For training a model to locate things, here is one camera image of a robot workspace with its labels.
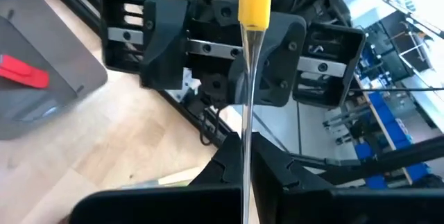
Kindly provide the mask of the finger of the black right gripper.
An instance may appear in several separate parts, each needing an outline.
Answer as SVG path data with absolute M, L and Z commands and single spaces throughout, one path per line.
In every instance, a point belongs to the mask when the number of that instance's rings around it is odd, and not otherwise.
M 233 13 L 228 17 L 231 42 L 241 46 L 240 23 Z M 303 17 L 272 12 L 257 67 L 254 103 L 282 107 L 287 104 L 296 75 L 299 55 L 305 41 L 307 24 Z M 246 99 L 242 80 L 245 61 L 240 53 L 232 62 L 228 73 L 228 105 L 241 105 Z
M 182 88 L 185 65 L 185 0 L 145 0 L 140 79 L 156 90 Z

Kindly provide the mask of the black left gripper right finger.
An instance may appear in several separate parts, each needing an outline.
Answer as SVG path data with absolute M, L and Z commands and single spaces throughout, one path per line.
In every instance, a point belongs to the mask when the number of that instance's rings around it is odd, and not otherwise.
M 260 133 L 252 138 L 251 178 L 260 223 L 328 223 L 317 195 L 333 185 L 305 169 Z

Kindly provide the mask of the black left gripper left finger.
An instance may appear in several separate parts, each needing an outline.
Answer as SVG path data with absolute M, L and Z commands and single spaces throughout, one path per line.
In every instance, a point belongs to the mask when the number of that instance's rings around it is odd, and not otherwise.
M 242 186 L 242 145 L 236 132 L 230 132 L 205 168 L 190 185 Z

